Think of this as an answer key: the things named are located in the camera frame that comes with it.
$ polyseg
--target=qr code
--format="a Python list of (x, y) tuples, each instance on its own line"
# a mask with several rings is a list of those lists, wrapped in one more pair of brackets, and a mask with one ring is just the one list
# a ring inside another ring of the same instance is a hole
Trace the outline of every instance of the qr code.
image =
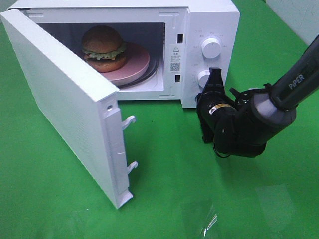
[(180, 63), (179, 62), (171, 63), (170, 71), (180, 71)]

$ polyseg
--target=green table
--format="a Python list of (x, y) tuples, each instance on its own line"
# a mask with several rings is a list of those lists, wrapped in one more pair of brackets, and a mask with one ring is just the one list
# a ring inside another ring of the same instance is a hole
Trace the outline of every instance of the green table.
[[(241, 12), (226, 88), (274, 83), (306, 45), (261, 0)], [(134, 198), (116, 210), (40, 113), (0, 25), (0, 238), (319, 238), (319, 93), (257, 158), (219, 159), (179, 101), (120, 102)]]

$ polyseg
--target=white knob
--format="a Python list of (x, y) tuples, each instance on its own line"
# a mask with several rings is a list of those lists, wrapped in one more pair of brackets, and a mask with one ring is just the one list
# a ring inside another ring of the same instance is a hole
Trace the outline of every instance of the white knob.
[(206, 85), (206, 82), (208, 80), (208, 77), (209, 77), (210, 73), (208, 70), (205, 70), (205, 71), (201, 71), (199, 74), (198, 74), (198, 83), (199, 83), (199, 86), (201, 86), (202, 88), (204, 88), (204, 86)]
[(202, 43), (201, 50), (204, 57), (209, 59), (215, 58), (220, 54), (221, 51), (220, 42), (216, 38), (208, 38)]

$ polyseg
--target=open microwave door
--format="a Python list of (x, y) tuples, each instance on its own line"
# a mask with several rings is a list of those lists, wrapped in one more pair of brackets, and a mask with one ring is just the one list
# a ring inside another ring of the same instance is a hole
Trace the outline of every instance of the open microwave door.
[(18, 10), (1, 13), (35, 101), (116, 208), (132, 197), (116, 86)]

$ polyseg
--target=robotic arm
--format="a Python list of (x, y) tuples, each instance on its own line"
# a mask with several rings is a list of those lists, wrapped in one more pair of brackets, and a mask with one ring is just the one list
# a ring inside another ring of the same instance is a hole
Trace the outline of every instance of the robotic arm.
[(230, 91), (226, 96), (220, 68), (210, 68), (210, 76), (198, 94), (197, 114), (203, 141), (214, 142), (220, 157), (255, 157), (266, 143), (296, 118), (298, 103), (319, 87), (319, 35), (295, 65), (274, 85), (264, 89)]

